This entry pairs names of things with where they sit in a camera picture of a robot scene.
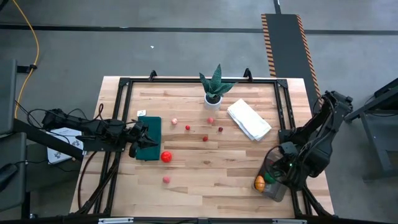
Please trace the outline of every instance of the white towel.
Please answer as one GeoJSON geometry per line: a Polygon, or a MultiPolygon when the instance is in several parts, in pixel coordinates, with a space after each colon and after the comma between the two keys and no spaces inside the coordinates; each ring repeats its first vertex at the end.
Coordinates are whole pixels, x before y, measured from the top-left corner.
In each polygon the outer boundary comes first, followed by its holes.
{"type": "Polygon", "coordinates": [[[260,141],[271,130],[267,121],[242,99],[229,106],[227,112],[252,141],[260,141]]]}

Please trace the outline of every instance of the small orange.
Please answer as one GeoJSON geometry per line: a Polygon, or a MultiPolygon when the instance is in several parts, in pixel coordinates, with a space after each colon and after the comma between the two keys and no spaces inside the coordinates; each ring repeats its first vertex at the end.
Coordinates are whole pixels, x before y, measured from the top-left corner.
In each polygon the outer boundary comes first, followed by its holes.
{"type": "Polygon", "coordinates": [[[266,182],[264,181],[264,178],[262,176],[257,176],[256,180],[254,181],[254,187],[260,191],[263,192],[265,187],[266,187],[266,182]]]}

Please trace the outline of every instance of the gray floor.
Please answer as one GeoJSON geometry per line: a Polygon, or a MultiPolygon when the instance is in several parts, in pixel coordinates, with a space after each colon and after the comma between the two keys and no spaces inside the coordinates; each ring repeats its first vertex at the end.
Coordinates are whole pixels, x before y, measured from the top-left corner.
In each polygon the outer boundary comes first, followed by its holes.
{"type": "MultiPolygon", "coordinates": [[[[76,26],[261,28],[260,14],[274,12],[272,0],[19,2],[34,24],[76,26]]],[[[280,5],[283,13],[301,15],[305,29],[398,29],[398,1],[280,0],[280,5]]],[[[0,22],[24,23],[11,2],[0,12],[0,22]]],[[[28,110],[81,108],[93,116],[105,75],[148,75],[153,69],[163,76],[197,75],[210,73],[221,63],[225,75],[241,76],[249,67],[256,77],[269,76],[262,34],[40,31],[37,35],[39,69],[22,99],[28,110]]],[[[352,96],[355,108],[398,77],[397,36],[309,35],[307,39],[321,90],[352,96]]],[[[29,64],[34,57],[30,31],[0,30],[0,58],[29,64]]],[[[19,86],[23,79],[19,75],[19,86]]],[[[358,120],[343,124],[333,148],[326,175],[335,213],[397,223],[398,181],[364,184],[361,179],[379,166],[362,124],[358,120]]],[[[35,192],[33,211],[41,216],[68,213],[75,182],[35,192]],[[54,200],[54,195],[62,198],[54,200]]],[[[15,217],[16,211],[0,213],[0,218],[15,217]]]]}

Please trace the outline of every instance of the wooden table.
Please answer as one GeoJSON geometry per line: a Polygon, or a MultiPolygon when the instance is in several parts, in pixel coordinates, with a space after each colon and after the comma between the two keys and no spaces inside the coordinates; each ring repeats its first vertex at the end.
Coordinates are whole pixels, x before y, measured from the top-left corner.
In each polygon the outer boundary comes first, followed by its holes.
{"type": "MultiPolygon", "coordinates": [[[[97,107],[104,104],[104,118],[112,117],[119,78],[103,79],[97,107]]],[[[299,127],[311,118],[304,82],[299,78],[287,81],[295,124],[299,127]]],[[[281,95],[285,108],[283,91],[281,95]]],[[[280,125],[273,86],[238,83],[225,94],[221,109],[215,112],[204,109],[203,97],[201,83],[133,85],[127,120],[137,119],[137,110],[146,110],[147,116],[160,116],[161,150],[170,151],[173,160],[168,164],[144,162],[130,158],[128,152],[122,153],[112,216],[293,218],[289,191],[283,201],[275,202],[251,188],[266,152],[279,143],[280,125]],[[250,141],[226,112],[227,107],[240,98],[272,126],[260,142],[250,141]],[[209,116],[215,118],[213,124],[206,122],[209,116]],[[172,118],[178,119],[176,126],[171,125],[172,118]],[[191,130],[186,131],[185,125],[190,125],[191,130]],[[220,126],[224,129],[222,133],[218,132],[220,126]],[[208,136],[209,140],[203,142],[203,136],[208,136]],[[171,179],[169,184],[162,183],[165,175],[171,179]]],[[[88,165],[81,190],[83,203],[98,185],[103,157],[104,153],[97,153],[88,165]]],[[[308,187],[324,208],[333,213],[325,173],[316,179],[308,178],[308,187]]],[[[102,209],[106,196],[107,193],[103,197],[102,209]]],[[[304,211],[301,194],[299,200],[304,211]]],[[[77,209],[75,191],[71,212],[77,209]]]]}

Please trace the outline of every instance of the yellow cable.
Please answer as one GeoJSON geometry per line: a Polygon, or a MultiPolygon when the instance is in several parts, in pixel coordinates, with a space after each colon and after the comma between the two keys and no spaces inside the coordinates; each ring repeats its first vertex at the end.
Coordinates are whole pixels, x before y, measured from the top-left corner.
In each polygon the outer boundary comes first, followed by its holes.
{"type": "MultiPolygon", "coordinates": [[[[12,1],[14,2],[15,6],[17,6],[19,12],[20,12],[20,13],[22,14],[22,16],[24,17],[24,19],[25,19],[27,25],[29,26],[30,30],[31,30],[32,33],[33,33],[33,37],[35,38],[36,47],[37,47],[37,53],[36,53],[35,62],[34,62],[33,64],[36,65],[37,59],[39,59],[39,52],[40,52],[39,41],[37,40],[36,33],[35,33],[35,31],[33,30],[33,28],[32,28],[32,26],[31,26],[29,20],[26,18],[26,16],[25,16],[24,12],[22,11],[22,9],[20,9],[20,7],[18,6],[18,3],[17,3],[15,0],[12,0],[12,1]]],[[[18,115],[19,101],[21,100],[21,96],[22,96],[22,93],[24,92],[25,85],[26,85],[28,79],[30,78],[30,76],[32,75],[33,71],[34,71],[34,69],[31,68],[31,69],[30,69],[30,72],[29,72],[29,74],[28,74],[28,76],[26,76],[26,78],[25,78],[25,81],[24,81],[24,84],[22,85],[21,90],[19,91],[18,100],[17,100],[18,103],[17,103],[17,105],[16,105],[16,107],[15,107],[15,113],[14,113],[14,117],[15,117],[15,118],[17,118],[17,115],[18,115]]]]}

